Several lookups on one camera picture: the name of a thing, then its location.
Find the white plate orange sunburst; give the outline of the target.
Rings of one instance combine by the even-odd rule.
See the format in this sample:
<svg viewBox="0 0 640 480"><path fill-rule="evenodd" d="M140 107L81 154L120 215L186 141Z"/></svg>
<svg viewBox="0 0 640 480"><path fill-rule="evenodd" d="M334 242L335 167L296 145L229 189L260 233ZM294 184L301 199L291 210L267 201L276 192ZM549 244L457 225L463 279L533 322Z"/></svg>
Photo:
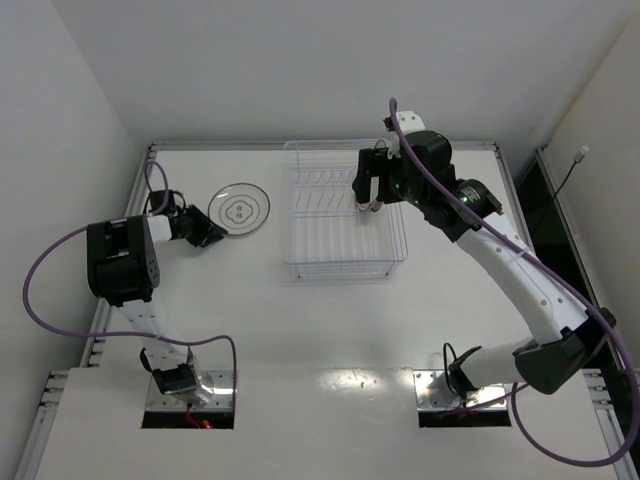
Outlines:
<svg viewBox="0 0 640 480"><path fill-rule="evenodd" d="M384 205L380 200L374 199L370 202L356 202L356 209L359 212L378 212Z"/></svg>

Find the white plate teal rim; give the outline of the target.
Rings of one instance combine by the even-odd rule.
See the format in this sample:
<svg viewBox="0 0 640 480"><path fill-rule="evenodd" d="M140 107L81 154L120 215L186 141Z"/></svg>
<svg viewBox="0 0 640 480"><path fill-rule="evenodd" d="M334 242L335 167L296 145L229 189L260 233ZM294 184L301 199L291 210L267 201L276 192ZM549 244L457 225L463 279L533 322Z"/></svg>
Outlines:
<svg viewBox="0 0 640 480"><path fill-rule="evenodd" d="M207 207L208 217L232 237L246 236L258 230L270 212L271 200L265 190L247 182L223 187L213 195Z"/></svg>

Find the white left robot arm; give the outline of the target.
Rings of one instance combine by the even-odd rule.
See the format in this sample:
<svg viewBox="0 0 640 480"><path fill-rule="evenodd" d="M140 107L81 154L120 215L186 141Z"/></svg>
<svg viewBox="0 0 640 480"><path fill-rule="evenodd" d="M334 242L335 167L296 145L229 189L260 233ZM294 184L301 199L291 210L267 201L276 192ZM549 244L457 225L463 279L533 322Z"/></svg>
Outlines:
<svg viewBox="0 0 640 480"><path fill-rule="evenodd" d="M154 216L94 223L86 231L91 292L116 308L140 336L141 363L160 393L187 403L196 402L206 391L204 375L163 308L155 246L184 240L206 248L226 234L226 229L194 205Z"/></svg>

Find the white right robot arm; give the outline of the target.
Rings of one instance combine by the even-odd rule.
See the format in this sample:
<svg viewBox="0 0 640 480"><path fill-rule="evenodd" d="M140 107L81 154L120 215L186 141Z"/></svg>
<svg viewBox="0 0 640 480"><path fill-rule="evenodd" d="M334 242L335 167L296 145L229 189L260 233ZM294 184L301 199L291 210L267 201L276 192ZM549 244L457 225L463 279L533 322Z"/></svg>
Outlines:
<svg viewBox="0 0 640 480"><path fill-rule="evenodd" d="M419 159L403 147L360 150L352 183L357 205L406 202L467 255L502 290L531 336L501 347L476 346L447 368L450 390L460 398L496 383L523 382L553 394L588 364L605 343L605 332L575 294L532 265L502 205L476 179L459 179L452 147L441 134L406 137Z"/></svg>

